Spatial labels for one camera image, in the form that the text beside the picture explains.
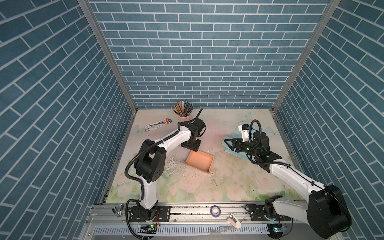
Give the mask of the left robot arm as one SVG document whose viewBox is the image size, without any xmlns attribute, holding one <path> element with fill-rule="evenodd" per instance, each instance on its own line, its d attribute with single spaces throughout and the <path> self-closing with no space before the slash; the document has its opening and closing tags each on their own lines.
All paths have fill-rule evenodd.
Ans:
<svg viewBox="0 0 384 240">
<path fill-rule="evenodd" d="M 157 180 L 163 174 L 167 153 L 178 146 L 198 151 L 201 144 L 199 138 L 205 130 L 204 121 L 196 117 L 190 121 L 179 122 L 176 130 L 159 140 L 147 139 L 142 143 L 139 153 L 124 170 L 126 178 L 140 183 L 141 196 L 137 201 L 140 217 L 149 221 L 157 214 Z"/>
</svg>

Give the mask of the orange paper box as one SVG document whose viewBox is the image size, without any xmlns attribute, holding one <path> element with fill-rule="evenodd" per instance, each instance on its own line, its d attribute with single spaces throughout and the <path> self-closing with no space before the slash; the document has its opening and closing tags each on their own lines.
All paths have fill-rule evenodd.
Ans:
<svg viewBox="0 0 384 240">
<path fill-rule="evenodd" d="M 214 159 L 215 157 L 210 154 L 191 151 L 185 163 L 194 169 L 210 174 Z"/>
</svg>

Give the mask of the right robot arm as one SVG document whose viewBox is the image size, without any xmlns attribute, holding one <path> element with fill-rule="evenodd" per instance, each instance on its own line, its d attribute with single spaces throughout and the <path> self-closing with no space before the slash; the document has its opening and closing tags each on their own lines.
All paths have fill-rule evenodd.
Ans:
<svg viewBox="0 0 384 240">
<path fill-rule="evenodd" d="M 229 150 L 245 153 L 249 161 L 281 179 L 303 199 L 295 202 L 275 195 L 265 200 L 264 215 L 268 220 L 290 217 L 309 225 L 321 238 L 347 231 L 353 223 L 342 191 L 325 185 L 294 169 L 280 155 L 271 151 L 266 133 L 257 131 L 252 137 L 224 139 Z"/>
</svg>

